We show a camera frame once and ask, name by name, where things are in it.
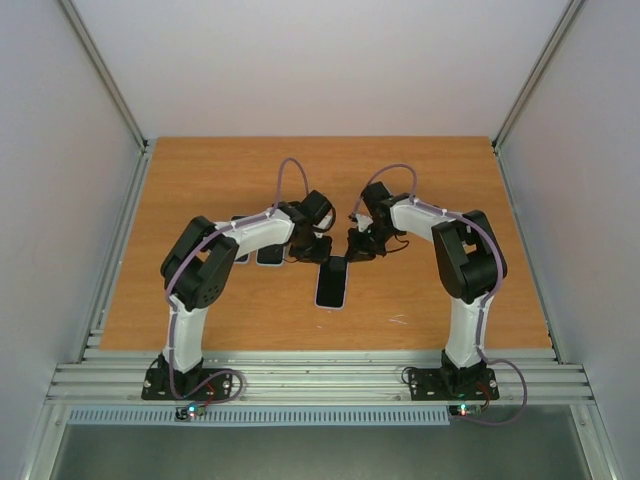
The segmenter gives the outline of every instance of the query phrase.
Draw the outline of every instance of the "white enclosure wall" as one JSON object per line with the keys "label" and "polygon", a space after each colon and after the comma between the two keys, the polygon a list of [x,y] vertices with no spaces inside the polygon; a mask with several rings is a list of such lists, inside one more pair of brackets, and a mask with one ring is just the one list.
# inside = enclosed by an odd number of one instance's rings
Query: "white enclosure wall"
{"label": "white enclosure wall", "polygon": [[53,0],[0,15],[0,478],[16,478],[58,362],[75,360],[138,156]]}
{"label": "white enclosure wall", "polygon": [[493,137],[566,0],[76,0],[143,133]]}
{"label": "white enclosure wall", "polygon": [[638,478],[640,3],[589,1],[503,148],[565,360]]}

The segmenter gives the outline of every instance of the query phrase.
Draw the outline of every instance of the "wooden tabletop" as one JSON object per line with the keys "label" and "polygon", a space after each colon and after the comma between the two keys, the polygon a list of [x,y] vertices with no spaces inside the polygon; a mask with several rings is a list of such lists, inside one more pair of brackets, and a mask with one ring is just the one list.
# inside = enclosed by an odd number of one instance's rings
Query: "wooden tabletop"
{"label": "wooden tabletop", "polygon": [[[168,307],[160,264],[189,220],[254,214],[274,201],[285,157],[304,165],[312,189],[335,205],[330,235],[344,254],[347,215],[369,177],[396,162],[418,171],[418,197],[451,210],[483,210],[509,266],[489,315],[490,348],[549,347],[502,179],[486,137],[162,138],[149,174],[105,327],[101,348],[160,350]],[[394,193],[409,190],[404,170],[381,178]],[[304,197],[290,165],[285,200]],[[373,262],[350,265],[345,308],[317,308],[318,266],[261,267],[255,254],[236,265],[209,310],[208,350],[439,349],[449,334],[450,301],[438,279],[433,246],[409,235],[409,247]]]}

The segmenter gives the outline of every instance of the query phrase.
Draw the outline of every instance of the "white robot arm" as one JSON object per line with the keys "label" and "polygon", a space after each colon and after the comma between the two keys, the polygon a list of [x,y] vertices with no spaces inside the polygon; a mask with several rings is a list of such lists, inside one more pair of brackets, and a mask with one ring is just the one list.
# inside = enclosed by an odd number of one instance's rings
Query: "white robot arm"
{"label": "white robot arm", "polygon": [[[410,199],[408,194],[393,196],[382,182],[368,185],[361,197],[371,216],[352,216],[356,227],[349,230],[347,261],[384,256],[386,242],[406,232],[433,243],[440,280],[451,297],[449,339],[442,355],[443,381],[451,394],[463,383],[475,384],[486,369],[478,348],[484,349],[486,320],[493,300],[486,296],[498,275],[489,245],[467,224],[456,220],[457,214]],[[484,230],[497,247],[484,213],[474,210],[462,217]],[[475,249],[467,252],[470,246]],[[499,248],[498,253],[504,277],[506,263]]]}
{"label": "white robot arm", "polygon": [[[154,361],[157,368],[152,364],[147,370],[143,399],[164,399],[169,380],[173,382],[171,392],[184,396],[197,390],[209,375],[202,363],[204,325],[209,306],[222,294],[236,258],[286,244],[289,255],[298,261],[322,264],[330,256],[332,240],[325,233],[334,221],[335,209],[315,190],[301,202],[281,202],[237,221],[191,220],[160,269],[165,289],[170,290],[169,334]],[[203,259],[196,250],[206,253]]]}
{"label": "white robot arm", "polygon": [[[224,231],[220,236],[233,239],[237,244],[238,248],[234,260],[263,247],[283,245],[289,242],[294,229],[291,217],[280,209],[271,215],[266,215],[267,212],[259,215],[259,220],[245,226],[236,227],[236,222],[216,222],[214,224],[216,230]],[[215,286],[210,288],[212,288],[210,293],[216,292]],[[213,299],[213,295],[205,297],[205,303],[208,303],[208,298]],[[177,306],[178,313],[175,324],[169,324],[169,329],[173,328],[173,346],[169,345],[169,338],[172,336],[172,332],[169,331],[167,345],[162,353],[164,358],[168,359],[169,350],[173,348],[174,369],[184,373],[202,360],[202,334],[209,305],[200,308],[193,307],[189,310],[178,295],[173,294],[171,299]]]}

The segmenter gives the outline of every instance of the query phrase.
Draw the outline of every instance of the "smartphone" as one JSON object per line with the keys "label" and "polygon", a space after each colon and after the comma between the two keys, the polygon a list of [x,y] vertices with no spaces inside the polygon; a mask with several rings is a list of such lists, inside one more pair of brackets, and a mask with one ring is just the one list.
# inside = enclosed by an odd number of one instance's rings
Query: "smartphone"
{"label": "smartphone", "polygon": [[[246,215],[234,215],[233,217],[231,217],[231,220],[240,220],[241,218],[245,218],[245,217]],[[249,254],[247,253],[246,255],[236,258],[236,260],[233,263],[246,265],[247,263],[249,263]]]}
{"label": "smartphone", "polygon": [[267,267],[279,267],[284,263],[284,245],[269,245],[258,250],[256,263]]}
{"label": "smartphone", "polygon": [[316,306],[334,310],[344,307],[349,264],[344,257],[331,256],[320,265],[316,286]]}

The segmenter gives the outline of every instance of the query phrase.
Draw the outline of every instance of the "perforated metal strip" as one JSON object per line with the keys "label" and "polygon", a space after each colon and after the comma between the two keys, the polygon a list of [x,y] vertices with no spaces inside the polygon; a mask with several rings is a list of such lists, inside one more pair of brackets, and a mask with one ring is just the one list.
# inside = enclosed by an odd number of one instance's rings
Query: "perforated metal strip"
{"label": "perforated metal strip", "polygon": [[75,425],[200,425],[260,426],[398,426],[448,425],[445,407],[228,407],[210,408],[202,417],[176,420],[175,407],[76,406],[69,416]]}

